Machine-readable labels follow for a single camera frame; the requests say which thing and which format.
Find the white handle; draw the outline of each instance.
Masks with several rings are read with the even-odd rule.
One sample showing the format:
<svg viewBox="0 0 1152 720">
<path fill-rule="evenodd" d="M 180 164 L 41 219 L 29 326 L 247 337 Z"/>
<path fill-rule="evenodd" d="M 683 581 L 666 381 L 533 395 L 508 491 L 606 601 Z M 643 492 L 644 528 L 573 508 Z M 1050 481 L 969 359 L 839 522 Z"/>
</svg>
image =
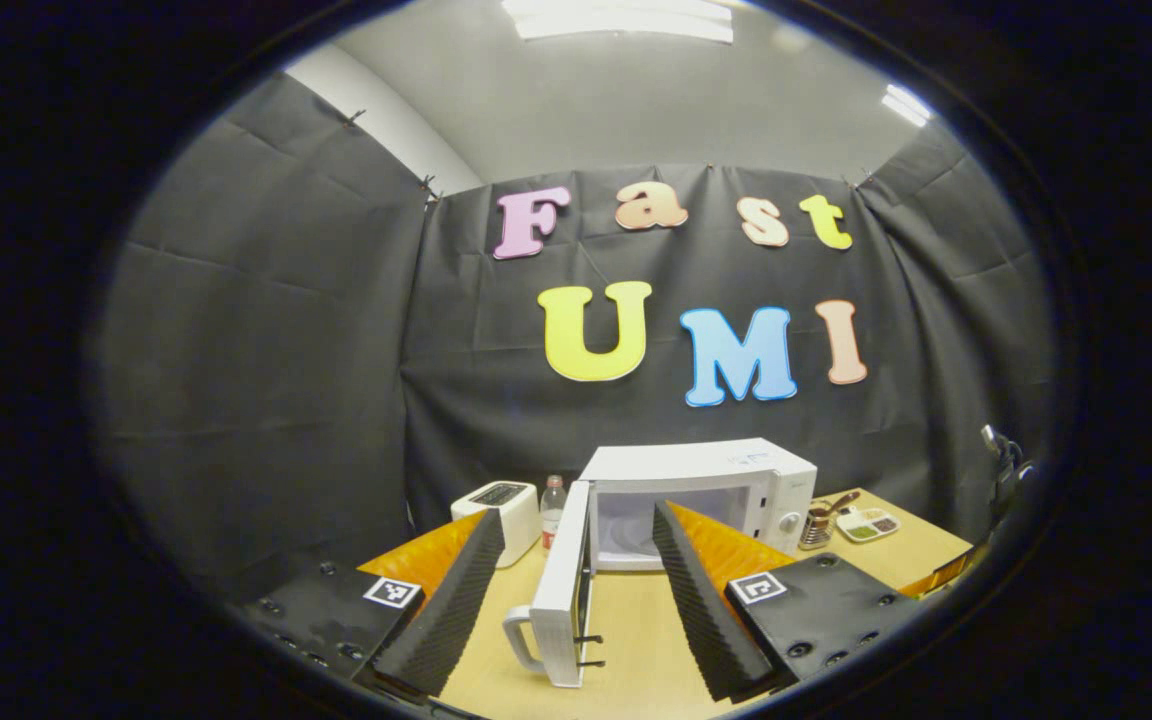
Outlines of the white handle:
<svg viewBox="0 0 1152 720">
<path fill-rule="evenodd" d="M 518 662 L 532 673 L 544 673 L 545 664 L 531 657 L 526 641 L 522 639 L 522 624 L 531 623 L 531 606 L 515 605 L 503 615 L 503 636 L 509 638 L 509 647 Z"/>
</svg>

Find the white wall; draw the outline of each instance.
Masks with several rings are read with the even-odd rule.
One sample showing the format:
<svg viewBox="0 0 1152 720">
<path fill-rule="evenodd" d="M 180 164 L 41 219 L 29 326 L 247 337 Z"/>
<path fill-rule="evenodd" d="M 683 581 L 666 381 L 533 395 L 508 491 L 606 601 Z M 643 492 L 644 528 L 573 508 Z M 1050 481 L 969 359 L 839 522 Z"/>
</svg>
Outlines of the white wall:
<svg viewBox="0 0 1152 720">
<path fill-rule="evenodd" d="M 355 124 L 385 145 L 416 177 L 434 176 L 430 185 L 435 194 L 452 195 L 484 184 L 420 113 L 338 46 L 312 51 L 287 68 L 287 74 L 347 118 L 366 109 Z"/>
</svg>

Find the table surface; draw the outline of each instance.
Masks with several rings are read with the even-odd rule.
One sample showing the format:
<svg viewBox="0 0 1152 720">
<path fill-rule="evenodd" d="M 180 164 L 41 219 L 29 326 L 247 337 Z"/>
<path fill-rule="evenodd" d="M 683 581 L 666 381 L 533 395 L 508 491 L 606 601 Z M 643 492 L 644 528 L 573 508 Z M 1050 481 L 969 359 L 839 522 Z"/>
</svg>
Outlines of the table surface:
<svg viewBox="0 0 1152 720">
<path fill-rule="evenodd" d="M 833 500 L 846 492 L 850 491 L 817 500 Z M 835 530 L 828 546 L 796 550 L 793 555 L 803 559 L 833 552 L 882 583 L 903 588 L 972 547 L 872 493 L 862 491 L 852 505 L 890 511 L 900 520 L 900 530 L 864 544 L 851 543 Z M 537 543 L 515 564 L 495 571 L 483 598 L 480 621 L 440 702 L 495 720 L 699 720 L 735 707 L 727 700 L 711 700 L 705 691 L 664 570 L 594 575 L 589 631 L 602 635 L 604 643 L 590 643 L 585 660 L 605 660 L 607 666 L 586 667 L 582 688 L 555 688 L 547 675 L 525 670 L 513 655 L 500 621 L 513 606 L 531 602 L 545 558 Z M 524 635 L 532 655 L 539 657 L 526 626 Z"/>
</svg>

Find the black fabric backdrop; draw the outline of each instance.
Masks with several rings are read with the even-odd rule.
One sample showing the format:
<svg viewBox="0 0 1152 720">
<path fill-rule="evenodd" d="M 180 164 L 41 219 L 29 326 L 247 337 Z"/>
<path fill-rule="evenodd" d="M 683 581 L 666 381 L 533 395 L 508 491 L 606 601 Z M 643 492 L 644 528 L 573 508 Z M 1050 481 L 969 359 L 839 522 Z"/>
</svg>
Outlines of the black fabric backdrop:
<svg viewBox="0 0 1152 720">
<path fill-rule="evenodd" d="M 134 220 L 96 356 L 105 446 L 184 570 L 264 592 L 408 537 L 397 347 L 429 194 L 291 78 Z"/>
<path fill-rule="evenodd" d="M 626 232 L 616 190 L 668 183 L 690 215 L 676 228 Z M 495 260 L 502 195 L 567 187 L 571 204 L 530 258 Z M 637 167 L 547 174 L 449 197 L 426 219 L 403 343 L 407 492 L 416 524 L 447 520 L 454 498 L 500 479 L 579 473 L 600 445 L 761 435 L 819 468 L 817 492 L 862 486 L 978 541 L 988 526 L 993 423 L 1018 441 L 1043 429 L 1049 377 L 1043 279 L 1029 241 L 986 173 L 930 126 L 858 192 L 846 183 L 740 168 Z M 797 204 L 823 194 L 844 211 L 850 250 L 817 240 Z M 742 233 L 736 200 L 781 210 L 786 247 Z M 612 382 L 550 369 L 540 291 L 585 286 L 589 350 L 617 342 L 608 283 L 645 281 L 647 351 Z M 847 300 L 863 382 L 835 386 L 814 305 Z M 794 397 L 690 407 L 685 310 L 715 306 L 743 338 L 758 306 L 791 316 Z"/>
<path fill-rule="evenodd" d="M 689 211 L 626 232 L 616 190 L 654 179 Z M 500 196 L 562 184 L 573 202 L 531 258 L 494 260 Z M 929 124 L 863 183 L 672 165 L 494 183 L 424 211 L 379 143 L 291 78 L 257 88 L 161 179 L 118 256 L 94 354 L 103 444 L 151 532 L 196 578 L 250 598 L 325 556 L 364 561 L 499 479 L 576 477 L 600 445 L 761 435 L 813 461 L 817 491 L 862 486 L 970 541 L 988 524 L 978 430 L 1043 438 L 1052 343 L 1018 220 Z M 840 252 L 797 204 L 844 210 Z M 736 199 L 790 229 L 757 247 Z M 602 288 L 652 285 L 647 353 L 612 382 L 544 354 L 551 287 L 590 287 L 591 351 L 617 342 Z M 847 300 L 869 378 L 828 382 L 814 305 Z M 743 338 L 785 306 L 797 395 L 690 407 L 685 310 Z"/>
</svg>

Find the ceiling light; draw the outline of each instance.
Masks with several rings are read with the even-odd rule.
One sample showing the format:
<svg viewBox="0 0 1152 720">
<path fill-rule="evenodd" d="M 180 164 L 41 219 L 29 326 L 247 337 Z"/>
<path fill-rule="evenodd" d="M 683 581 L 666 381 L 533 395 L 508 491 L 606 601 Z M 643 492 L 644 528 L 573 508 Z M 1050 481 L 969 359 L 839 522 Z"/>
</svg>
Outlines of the ceiling light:
<svg viewBox="0 0 1152 720">
<path fill-rule="evenodd" d="M 503 0 L 524 40 L 579 32 L 658 32 L 732 45 L 732 9 L 704 0 Z"/>
<path fill-rule="evenodd" d="M 887 86 L 887 94 L 882 97 L 882 105 L 895 109 L 901 118 L 909 120 L 909 122 L 918 127 L 924 127 L 927 120 L 932 119 L 932 111 L 927 109 L 927 105 L 923 105 L 923 101 L 919 101 L 918 97 L 910 94 L 908 90 L 902 90 L 902 88 L 896 88 L 895 85 Z"/>
</svg>

